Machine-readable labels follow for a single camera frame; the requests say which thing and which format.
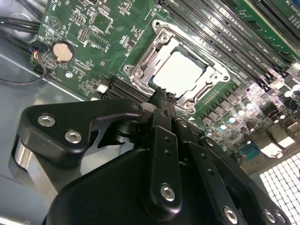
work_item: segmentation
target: dimm slot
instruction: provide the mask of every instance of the dimm slot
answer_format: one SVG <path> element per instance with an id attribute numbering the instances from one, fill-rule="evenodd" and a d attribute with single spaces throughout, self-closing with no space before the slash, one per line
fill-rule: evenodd
<path id="1" fill-rule="evenodd" d="M 296 29 L 291 29 L 285 22 L 282 20 L 280 15 L 276 15 L 272 8 L 265 2 L 259 1 L 256 4 L 258 10 L 278 29 L 283 36 L 285 36 L 295 47 L 299 48 L 299 36 Z"/>
<path id="2" fill-rule="evenodd" d="M 213 47 L 215 47 L 216 50 L 218 50 L 220 53 L 222 53 L 224 56 L 226 56 L 228 59 L 230 59 L 231 61 L 233 61 L 240 69 L 243 73 L 247 74 L 249 77 L 251 77 L 253 79 L 253 81 L 255 81 L 262 89 L 264 89 L 265 92 L 268 92 L 271 90 L 271 88 L 264 82 L 264 80 L 262 80 L 259 77 L 256 77 L 255 75 L 253 75 L 252 71 L 245 67 L 244 65 L 241 65 L 240 62 L 238 62 L 234 57 L 228 55 L 228 52 L 224 51 L 222 48 L 220 48 L 219 46 L 214 44 L 214 41 L 210 40 L 209 38 L 207 38 L 206 36 L 204 36 L 202 32 L 200 32 L 197 28 L 195 27 L 195 25 L 192 25 L 187 19 L 186 19 L 186 15 L 182 15 L 181 13 L 179 13 L 178 11 L 176 11 L 174 9 L 174 7 L 172 5 L 166 4 L 165 2 L 162 2 L 161 5 L 168 10 L 170 13 L 173 13 L 174 16 L 178 17 L 182 22 L 185 23 L 185 25 L 187 27 L 189 27 L 193 32 L 195 32 L 201 39 L 203 39 L 205 42 L 207 42 L 210 45 L 213 45 Z"/>
<path id="3" fill-rule="evenodd" d="M 238 21 L 247 31 L 250 31 L 251 35 L 253 35 L 254 37 L 256 37 L 257 39 L 261 40 L 263 43 L 265 43 L 265 47 L 268 48 L 268 50 L 270 52 L 272 52 L 273 54 L 275 54 L 277 56 L 277 58 L 281 59 L 281 61 L 283 62 L 287 62 L 286 57 L 284 57 L 283 55 L 279 54 L 277 51 L 275 51 L 272 46 L 270 46 L 269 44 L 267 44 L 258 34 L 256 34 L 252 29 L 249 28 L 248 24 L 246 22 L 244 22 L 242 19 L 240 19 L 236 13 L 230 9 L 223 1 L 225 0 L 214 0 L 216 3 L 218 3 L 222 8 L 225 8 L 226 11 L 228 12 L 228 14 L 234 18 L 236 21 Z"/>
<path id="4" fill-rule="evenodd" d="M 272 61 L 270 58 L 268 58 L 265 54 L 265 52 L 263 51 L 263 49 L 259 48 L 258 46 L 254 45 L 252 43 L 252 41 L 249 39 L 249 37 L 247 35 L 245 35 L 243 32 L 240 32 L 237 30 L 237 28 L 235 27 L 236 25 L 234 23 L 230 24 L 229 21 L 227 21 L 224 16 L 218 11 L 216 10 L 214 7 L 212 7 L 210 4 L 207 4 L 205 1 L 201 0 L 201 2 L 199 2 L 199 4 L 207 11 L 209 12 L 211 15 L 217 15 L 218 16 L 218 21 L 224 26 L 226 27 L 232 34 L 234 34 L 235 36 L 239 36 L 239 41 L 245 43 L 246 46 L 248 46 L 249 48 L 253 49 L 252 51 L 257 55 L 260 56 L 261 59 L 264 60 L 264 63 L 266 65 L 268 65 L 269 67 L 279 67 L 275 61 Z"/>
<path id="5" fill-rule="evenodd" d="M 253 61 L 249 56 L 248 53 L 243 51 L 242 49 L 238 49 L 234 46 L 234 43 L 229 40 L 227 37 L 223 36 L 221 31 L 217 30 L 215 28 L 215 25 L 212 24 L 209 20 L 207 20 L 205 17 L 203 17 L 198 12 L 194 11 L 193 7 L 191 7 L 185 0 L 177 1 L 178 5 L 181 5 L 182 8 L 186 9 L 192 16 L 194 16 L 199 21 L 203 21 L 206 26 L 210 28 L 211 31 L 215 33 L 216 36 L 220 38 L 222 42 L 224 42 L 227 46 L 229 46 L 233 50 L 233 54 L 240 53 L 240 58 L 247 62 L 252 68 L 258 69 L 258 71 L 266 77 L 266 79 L 269 79 L 270 77 L 273 77 L 273 75 L 269 75 L 268 70 L 266 68 L 263 68 L 262 65 L 256 63 Z"/>

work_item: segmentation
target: red wire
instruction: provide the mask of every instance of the red wire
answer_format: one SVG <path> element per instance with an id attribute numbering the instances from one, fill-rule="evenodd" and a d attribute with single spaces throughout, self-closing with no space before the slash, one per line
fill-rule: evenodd
<path id="1" fill-rule="evenodd" d="M 38 60 L 38 52 L 37 51 L 33 52 L 33 57 Z"/>

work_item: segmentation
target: mounting hole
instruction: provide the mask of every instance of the mounting hole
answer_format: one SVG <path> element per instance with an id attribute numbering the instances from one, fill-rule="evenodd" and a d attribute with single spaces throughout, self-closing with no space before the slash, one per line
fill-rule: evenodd
<path id="1" fill-rule="evenodd" d="M 204 155 L 204 154 L 201 154 L 201 157 L 204 158 L 204 159 L 207 159 L 207 156 Z"/>
<path id="2" fill-rule="evenodd" d="M 164 153 L 165 153 L 165 155 L 168 156 L 168 157 L 171 156 L 171 154 L 170 154 L 170 152 L 169 152 L 168 150 L 165 150 Z"/>
<path id="3" fill-rule="evenodd" d="M 156 22 L 154 25 L 156 28 L 160 27 L 160 22 Z"/>
<path id="4" fill-rule="evenodd" d="M 210 173 L 211 176 L 215 175 L 215 172 L 213 172 L 211 169 L 208 169 L 207 171 Z"/>

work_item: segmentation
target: cpu socket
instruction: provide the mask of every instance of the cpu socket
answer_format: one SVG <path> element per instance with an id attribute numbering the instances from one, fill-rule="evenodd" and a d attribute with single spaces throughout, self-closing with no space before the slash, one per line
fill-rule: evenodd
<path id="1" fill-rule="evenodd" d="M 193 114 L 199 100 L 230 75 L 211 55 L 200 56 L 184 43 L 199 45 L 177 26 L 154 20 L 152 27 L 157 35 L 147 50 L 135 66 L 124 65 L 123 70 L 143 93 L 151 96 L 157 87 L 164 88 L 175 95 L 178 110 Z"/>

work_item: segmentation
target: motherboard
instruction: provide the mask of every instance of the motherboard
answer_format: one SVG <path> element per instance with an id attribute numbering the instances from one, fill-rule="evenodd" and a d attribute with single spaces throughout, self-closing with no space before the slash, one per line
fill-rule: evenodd
<path id="1" fill-rule="evenodd" d="M 143 102 L 162 87 L 181 118 L 236 156 L 265 153 L 259 136 L 299 132 L 290 0 L 49 0 L 37 40 L 49 75 L 82 96 Z"/>

